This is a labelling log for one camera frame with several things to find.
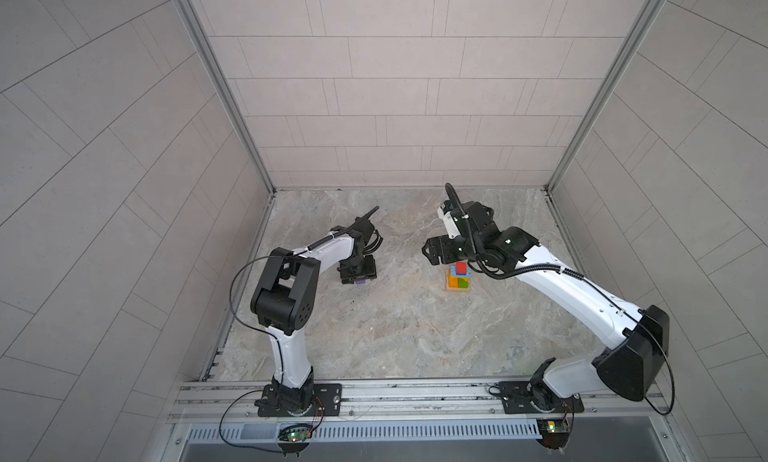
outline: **enclosure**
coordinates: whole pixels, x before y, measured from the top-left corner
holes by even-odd
[[[446,291],[422,245],[452,183],[670,316],[672,414],[585,394],[565,457],[624,430],[637,460],[765,459],[766,4],[0,0],[0,458],[252,457],[194,432],[275,371],[228,303],[232,284],[257,324],[265,262],[233,277],[374,206],[376,279],[320,275],[315,379],[448,393],[599,347],[516,278]],[[655,382],[668,406],[666,367]],[[351,419],[389,420],[350,393]],[[502,403],[479,407],[456,417]],[[545,454],[485,455],[507,443]],[[307,456],[346,457],[329,450]]]

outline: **mounting plate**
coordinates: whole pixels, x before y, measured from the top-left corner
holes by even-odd
[[[312,395],[320,399],[322,407],[325,409],[323,412],[324,417],[339,415],[341,410],[341,384],[314,384]],[[334,402],[333,399],[336,397],[338,397],[338,401]],[[277,392],[272,384],[264,387],[261,398],[266,400],[267,404],[277,404]],[[293,417],[293,414],[290,414],[288,410],[283,408],[259,407],[259,417]]]
[[[525,394],[527,387],[527,380],[498,382],[498,388],[504,394],[520,394],[522,396]],[[555,398],[554,401],[556,408],[552,412],[547,413],[536,409],[531,404],[530,400],[523,400],[522,398],[518,398],[517,400],[515,400],[514,397],[507,398],[507,400],[502,398],[502,405],[504,405],[505,414],[543,414],[544,416],[546,414],[564,414],[566,408],[562,405],[562,402],[568,404],[568,406],[571,407],[571,410],[577,414],[584,412],[584,404],[581,403],[581,398],[577,395],[566,399]]]

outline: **black motor housing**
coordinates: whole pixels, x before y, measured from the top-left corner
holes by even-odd
[[[662,347],[654,342],[646,329]],[[651,305],[634,330],[624,331],[627,338],[617,348],[606,348],[592,361],[600,380],[623,398],[643,400],[664,364],[661,350],[669,353],[669,330],[669,315]]]

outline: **stacked blocks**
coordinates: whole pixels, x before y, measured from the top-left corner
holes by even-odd
[[[456,263],[446,269],[446,290],[450,293],[468,293],[472,270],[467,263]]]

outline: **vent grille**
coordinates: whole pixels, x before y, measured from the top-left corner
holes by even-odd
[[[238,444],[274,443],[276,434],[287,423],[274,422],[224,424],[222,432]],[[325,421],[312,436],[312,442],[359,442],[398,440],[500,440],[540,439],[535,419],[478,420],[341,420]],[[190,444],[223,443],[218,424],[194,424]]]

